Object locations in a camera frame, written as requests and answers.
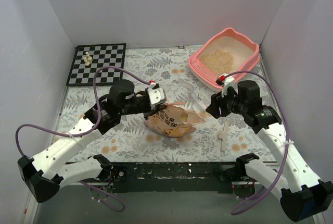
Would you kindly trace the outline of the pink litter bag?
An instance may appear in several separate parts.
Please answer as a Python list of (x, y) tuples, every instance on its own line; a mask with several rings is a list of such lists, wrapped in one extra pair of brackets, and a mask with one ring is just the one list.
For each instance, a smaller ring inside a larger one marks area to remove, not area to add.
[(165, 106), (165, 109), (145, 120), (145, 125), (158, 134), (182, 138), (195, 132), (196, 125), (205, 123), (205, 119), (198, 112), (184, 108), (185, 102), (169, 103)]

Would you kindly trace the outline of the clear plastic scoop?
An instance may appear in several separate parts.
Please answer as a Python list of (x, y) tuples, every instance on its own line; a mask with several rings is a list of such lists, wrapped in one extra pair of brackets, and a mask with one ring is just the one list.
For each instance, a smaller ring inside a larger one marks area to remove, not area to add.
[(189, 97), (196, 103), (200, 110), (206, 111), (205, 105), (203, 104), (201, 99), (194, 93), (194, 86), (181, 78), (178, 78), (177, 81), (179, 86), (189, 94)]

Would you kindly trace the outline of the beige bag clip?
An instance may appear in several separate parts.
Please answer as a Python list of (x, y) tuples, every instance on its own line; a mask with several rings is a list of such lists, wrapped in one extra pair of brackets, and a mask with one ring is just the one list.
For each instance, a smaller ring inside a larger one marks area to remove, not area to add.
[(225, 122), (223, 128), (218, 131), (218, 138), (221, 140), (221, 151), (226, 151), (227, 136), (229, 131), (229, 123)]

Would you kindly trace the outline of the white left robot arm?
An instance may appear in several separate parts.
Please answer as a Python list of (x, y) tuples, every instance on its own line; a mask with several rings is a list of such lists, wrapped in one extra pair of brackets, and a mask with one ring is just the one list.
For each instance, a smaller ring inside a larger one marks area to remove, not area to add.
[(21, 177), (37, 202), (51, 199), (61, 188), (85, 179), (106, 182), (113, 165), (103, 155), (95, 155), (82, 162), (68, 161), (88, 144), (102, 137), (118, 125), (122, 116), (143, 114), (145, 118), (166, 108), (167, 96), (157, 83), (135, 92), (129, 80), (120, 80), (109, 93), (98, 98), (67, 133), (59, 133), (59, 140), (42, 152), (18, 160)]

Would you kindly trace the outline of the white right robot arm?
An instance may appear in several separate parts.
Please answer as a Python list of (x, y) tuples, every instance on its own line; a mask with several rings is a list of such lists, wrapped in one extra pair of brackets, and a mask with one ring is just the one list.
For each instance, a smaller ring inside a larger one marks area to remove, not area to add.
[(326, 211), (332, 202), (332, 182), (324, 182), (302, 158), (278, 113), (263, 105), (257, 83), (241, 81), (235, 90), (231, 77), (221, 76), (216, 82), (222, 90), (211, 96), (206, 111), (216, 119), (231, 113), (241, 115), (280, 166), (274, 171), (258, 155), (250, 153), (236, 159), (236, 177), (241, 181), (252, 178), (262, 184), (266, 191), (257, 199), (272, 193), (294, 222)]

